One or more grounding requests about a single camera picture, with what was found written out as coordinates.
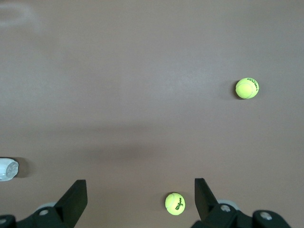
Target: white bottle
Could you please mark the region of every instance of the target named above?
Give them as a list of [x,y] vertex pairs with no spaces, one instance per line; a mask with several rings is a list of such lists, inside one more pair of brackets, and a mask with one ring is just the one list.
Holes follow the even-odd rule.
[[9,181],[18,173],[19,164],[10,158],[0,158],[0,181]]

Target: smooth surface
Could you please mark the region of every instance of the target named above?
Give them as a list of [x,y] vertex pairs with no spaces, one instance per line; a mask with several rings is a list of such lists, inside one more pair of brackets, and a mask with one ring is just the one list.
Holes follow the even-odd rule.
[[[0,2],[0,153],[23,219],[86,179],[77,228],[189,228],[194,179],[304,224],[304,1]],[[240,100],[252,77],[258,95]],[[179,192],[186,210],[164,207]]]

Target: ball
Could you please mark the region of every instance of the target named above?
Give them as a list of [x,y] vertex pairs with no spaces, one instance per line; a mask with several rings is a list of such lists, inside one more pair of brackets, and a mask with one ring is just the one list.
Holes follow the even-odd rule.
[[236,85],[236,93],[243,99],[250,99],[257,95],[259,85],[256,80],[250,77],[239,80]]
[[185,199],[182,195],[174,192],[166,198],[165,206],[172,215],[179,215],[185,210]]

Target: silver bolt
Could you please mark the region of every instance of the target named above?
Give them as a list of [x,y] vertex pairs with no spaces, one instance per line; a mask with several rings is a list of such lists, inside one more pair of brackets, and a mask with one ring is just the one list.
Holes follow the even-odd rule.
[[266,220],[272,220],[272,217],[269,213],[263,211],[260,213],[260,216],[263,218],[263,219],[266,219]]
[[0,219],[0,225],[6,223],[6,219]]
[[48,214],[48,210],[42,210],[42,211],[40,211],[39,212],[39,215],[46,215],[46,214]]
[[225,211],[225,212],[230,212],[231,211],[230,207],[227,206],[227,205],[222,205],[222,206],[220,206],[220,208],[222,209],[222,211]]

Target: floor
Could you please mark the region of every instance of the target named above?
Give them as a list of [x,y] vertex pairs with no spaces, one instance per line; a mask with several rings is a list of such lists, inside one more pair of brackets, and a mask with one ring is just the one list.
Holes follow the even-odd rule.
[[[86,179],[76,228],[190,228],[194,179],[304,224],[304,1],[3,0],[0,214]],[[256,97],[236,82],[256,79]],[[179,216],[164,208],[176,191]]]

